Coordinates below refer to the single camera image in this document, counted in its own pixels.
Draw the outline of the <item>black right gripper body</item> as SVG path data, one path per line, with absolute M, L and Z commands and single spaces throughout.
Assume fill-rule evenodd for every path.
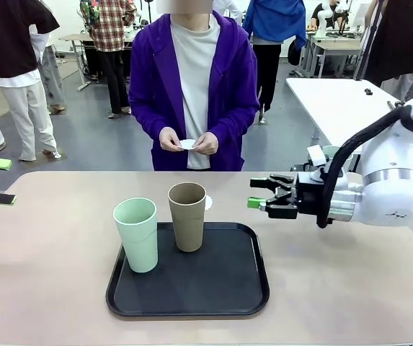
M 330 220 L 332 193 L 324 193 L 328 176 L 326 172 L 298 173 L 295 188 L 299 213 L 316 216 L 318 220 Z

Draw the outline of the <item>person's left hand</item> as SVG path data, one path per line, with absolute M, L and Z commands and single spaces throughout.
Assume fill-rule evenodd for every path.
M 192 150 L 202 155 L 214 155 L 218 151 L 218 139 L 213 133 L 206 132 L 196 140 Z

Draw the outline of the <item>person's right hand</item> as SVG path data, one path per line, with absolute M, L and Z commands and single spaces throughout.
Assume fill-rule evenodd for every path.
M 164 127 L 159 133 L 159 143 L 162 149 L 170 152 L 183 151 L 180 140 L 174 129 Z

